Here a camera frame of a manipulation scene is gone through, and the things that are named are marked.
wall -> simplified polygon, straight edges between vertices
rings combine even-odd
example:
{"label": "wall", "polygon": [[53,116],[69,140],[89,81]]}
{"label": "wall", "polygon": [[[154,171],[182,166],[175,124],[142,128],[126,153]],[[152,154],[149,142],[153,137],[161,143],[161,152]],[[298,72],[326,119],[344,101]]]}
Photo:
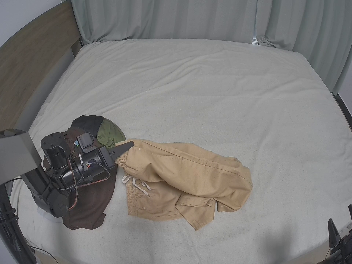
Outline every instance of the wall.
{"label": "wall", "polygon": [[347,70],[346,77],[342,82],[341,88],[339,90],[339,95],[344,101],[350,114],[352,114],[352,62],[350,63],[350,67]]}
{"label": "wall", "polygon": [[[61,0],[0,0],[0,46],[13,34]],[[16,263],[0,239],[2,263]]]}

white bed sheet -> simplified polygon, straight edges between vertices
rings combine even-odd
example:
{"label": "white bed sheet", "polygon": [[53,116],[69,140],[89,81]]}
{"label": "white bed sheet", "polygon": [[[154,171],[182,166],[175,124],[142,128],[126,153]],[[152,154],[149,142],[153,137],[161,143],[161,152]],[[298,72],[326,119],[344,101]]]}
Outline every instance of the white bed sheet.
{"label": "white bed sheet", "polygon": [[73,263],[280,263],[322,244],[327,221],[350,223],[352,136],[332,95],[299,53],[235,42],[144,39],[84,46],[37,115],[30,135],[78,116],[114,121],[127,138],[190,142],[235,156],[253,191],[200,231],[184,220],[127,214],[119,170],[101,227],[71,231],[37,213],[16,181],[24,236]]}

brown garment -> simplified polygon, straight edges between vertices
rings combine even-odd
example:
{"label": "brown garment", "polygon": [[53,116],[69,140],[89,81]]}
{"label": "brown garment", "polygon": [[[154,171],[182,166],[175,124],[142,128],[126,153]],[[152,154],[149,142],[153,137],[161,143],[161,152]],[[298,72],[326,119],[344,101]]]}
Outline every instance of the brown garment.
{"label": "brown garment", "polygon": [[[134,146],[115,161],[132,176],[126,183],[129,215],[150,220],[184,217],[198,230],[213,220],[216,201],[218,211],[233,212],[249,197],[250,171],[234,157],[188,143],[132,141]],[[133,185],[133,178],[147,194]]]}
{"label": "brown garment", "polygon": [[[77,136],[86,133],[86,131],[77,128],[70,127],[66,132],[63,132],[63,135],[67,139],[75,141]],[[67,141],[70,146],[71,152],[75,148],[74,157],[78,156],[78,148],[71,141]],[[96,147],[101,147],[102,145],[94,139],[94,145]],[[44,158],[43,166],[47,169],[50,165]],[[116,172],[117,167],[110,170],[111,177],[108,180],[78,187],[78,201],[73,209],[71,209],[65,216],[62,217],[62,222],[66,227],[71,230],[78,228],[85,228],[93,230],[97,227],[100,227],[105,218],[103,213],[109,201],[111,200],[112,194],[115,189],[116,182]],[[106,177],[106,173],[103,172],[99,174],[94,179],[99,180]],[[70,192],[70,207],[74,204],[76,198],[76,192],[73,190]]]}

gray curtain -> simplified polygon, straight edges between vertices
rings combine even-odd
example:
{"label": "gray curtain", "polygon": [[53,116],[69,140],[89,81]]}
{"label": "gray curtain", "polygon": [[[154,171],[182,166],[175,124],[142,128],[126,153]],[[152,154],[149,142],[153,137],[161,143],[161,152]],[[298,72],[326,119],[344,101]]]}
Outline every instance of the gray curtain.
{"label": "gray curtain", "polygon": [[337,93],[352,45],[352,0],[258,0],[256,35],[260,45],[301,53]]}
{"label": "gray curtain", "polygon": [[257,0],[71,0],[83,43],[200,38],[251,43]]}

beige pants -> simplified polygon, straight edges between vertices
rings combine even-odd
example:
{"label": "beige pants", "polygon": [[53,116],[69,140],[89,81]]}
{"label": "beige pants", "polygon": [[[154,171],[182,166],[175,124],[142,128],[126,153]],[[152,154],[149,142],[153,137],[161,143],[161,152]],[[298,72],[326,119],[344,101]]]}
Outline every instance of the beige pants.
{"label": "beige pants", "polygon": [[198,230],[214,219],[215,201],[218,211],[233,212],[249,197],[250,171],[234,157],[188,143],[131,140],[134,146],[115,161],[131,175],[125,179],[130,178],[129,215],[157,221],[184,217]]}

